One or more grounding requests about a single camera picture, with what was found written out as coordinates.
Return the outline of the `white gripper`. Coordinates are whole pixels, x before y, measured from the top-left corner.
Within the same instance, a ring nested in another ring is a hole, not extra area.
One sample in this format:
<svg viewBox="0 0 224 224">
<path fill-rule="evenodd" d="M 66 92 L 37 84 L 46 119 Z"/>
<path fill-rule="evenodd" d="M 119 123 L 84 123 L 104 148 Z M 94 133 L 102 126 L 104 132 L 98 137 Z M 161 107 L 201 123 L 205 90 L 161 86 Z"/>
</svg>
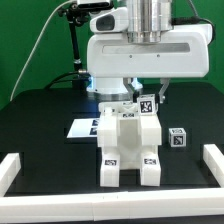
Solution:
<svg viewBox="0 0 224 224">
<path fill-rule="evenodd" d="M 169 78 L 203 77 L 209 71 L 210 24 L 173 25 L 163 10 L 119 7 L 91 19 L 87 70 L 96 78 L 124 78 L 129 98 L 139 92 L 132 78 L 161 78 L 162 104 Z"/>
</svg>

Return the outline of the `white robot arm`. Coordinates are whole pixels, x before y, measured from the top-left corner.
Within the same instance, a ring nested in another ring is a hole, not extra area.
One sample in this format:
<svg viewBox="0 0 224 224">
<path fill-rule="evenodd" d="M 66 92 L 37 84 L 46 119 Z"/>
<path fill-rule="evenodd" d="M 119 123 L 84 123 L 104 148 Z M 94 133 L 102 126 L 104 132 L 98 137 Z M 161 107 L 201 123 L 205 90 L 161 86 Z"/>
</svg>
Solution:
<svg viewBox="0 0 224 224">
<path fill-rule="evenodd" d="M 197 15 L 173 18 L 172 0 L 125 0 L 90 21 L 87 91 L 123 99 L 139 90 L 139 78 L 203 77 L 209 71 L 212 23 Z"/>
</svg>

